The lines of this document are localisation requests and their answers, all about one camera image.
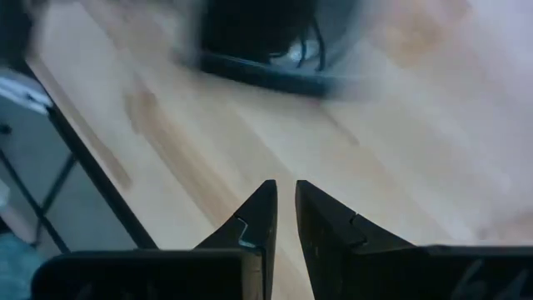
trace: light wood surface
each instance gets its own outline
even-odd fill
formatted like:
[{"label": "light wood surface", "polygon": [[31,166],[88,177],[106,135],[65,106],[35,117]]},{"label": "light wood surface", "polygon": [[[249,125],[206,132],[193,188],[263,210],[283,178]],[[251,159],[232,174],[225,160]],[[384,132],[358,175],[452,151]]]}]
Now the light wood surface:
[{"label": "light wood surface", "polygon": [[279,189],[275,299],[311,299],[307,179],[416,243],[533,238],[533,6],[373,5],[330,101],[193,72],[187,5],[53,4],[30,65],[160,248],[191,248],[264,180]]}]

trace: wooden table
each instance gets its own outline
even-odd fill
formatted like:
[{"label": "wooden table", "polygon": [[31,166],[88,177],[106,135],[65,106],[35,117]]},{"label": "wooden table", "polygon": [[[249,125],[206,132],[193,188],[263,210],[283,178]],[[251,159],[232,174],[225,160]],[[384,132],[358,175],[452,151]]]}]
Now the wooden table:
[{"label": "wooden table", "polygon": [[160,248],[276,179],[275,299],[312,298],[297,179],[412,243],[528,243],[533,7],[383,4],[346,60],[360,80],[326,102],[184,67],[191,14],[157,7],[53,4],[29,64]]}]

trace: wood grain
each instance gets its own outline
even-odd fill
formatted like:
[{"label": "wood grain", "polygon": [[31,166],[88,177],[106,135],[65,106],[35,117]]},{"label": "wood grain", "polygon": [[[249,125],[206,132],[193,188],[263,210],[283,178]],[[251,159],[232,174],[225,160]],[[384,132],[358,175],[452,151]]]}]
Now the wood grain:
[{"label": "wood grain", "polygon": [[297,179],[416,244],[530,242],[532,7],[382,4],[326,102],[194,72],[195,12],[157,6],[53,4],[30,64],[160,248],[276,179],[275,299],[312,298]]}]

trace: floor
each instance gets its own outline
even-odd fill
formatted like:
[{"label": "floor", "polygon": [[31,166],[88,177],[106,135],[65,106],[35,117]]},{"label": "floor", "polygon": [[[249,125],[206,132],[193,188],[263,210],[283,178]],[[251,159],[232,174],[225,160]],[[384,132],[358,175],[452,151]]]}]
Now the floor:
[{"label": "floor", "polygon": [[[67,161],[69,149],[47,117],[3,98],[0,123],[12,127],[11,135],[0,136],[0,149],[32,197],[42,204]],[[37,216],[1,163],[0,179],[11,189],[12,205],[35,227]],[[79,164],[74,166],[47,217],[71,251],[136,247]],[[46,230],[38,251],[45,258],[60,254]]]}]

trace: gray floor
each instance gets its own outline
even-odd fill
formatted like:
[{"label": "gray floor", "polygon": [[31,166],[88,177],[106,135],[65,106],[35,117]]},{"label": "gray floor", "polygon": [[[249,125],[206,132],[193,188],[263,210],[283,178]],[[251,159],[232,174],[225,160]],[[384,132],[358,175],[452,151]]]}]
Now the gray floor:
[{"label": "gray floor", "polygon": [[[6,153],[35,200],[41,203],[67,160],[69,149],[45,116],[2,98],[0,123],[13,129],[10,136],[0,136],[0,149]],[[37,217],[1,163],[0,179],[12,189],[12,205],[35,226]],[[72,170],[47,217],[72,251],[135,248],[79,164]],[[59,254],[47,232],[42,235],[39,252],[45,258]]]}]

